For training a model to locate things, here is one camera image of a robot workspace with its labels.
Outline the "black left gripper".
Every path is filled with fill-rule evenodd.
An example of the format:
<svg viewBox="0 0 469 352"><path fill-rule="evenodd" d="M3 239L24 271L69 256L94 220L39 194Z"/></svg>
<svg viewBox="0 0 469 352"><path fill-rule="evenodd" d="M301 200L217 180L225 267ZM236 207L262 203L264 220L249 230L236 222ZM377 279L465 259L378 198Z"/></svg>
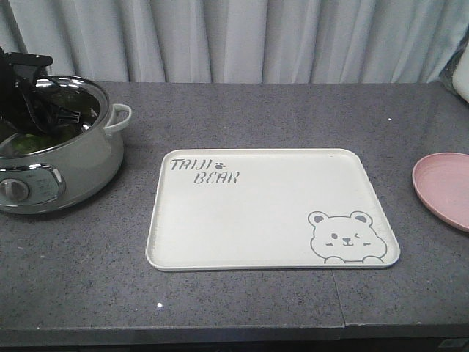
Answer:
<svg viewBox="0 0 469 352"><path fill-rule="evenodd" d="M61 106L50 109L34 109L30 114L17 81L30 84L34 66L26 65L23 54L6 54L1 48L1 123L9 128L37 128L41 133L58 136L65 131L81 130L81 112Z"/></svg>

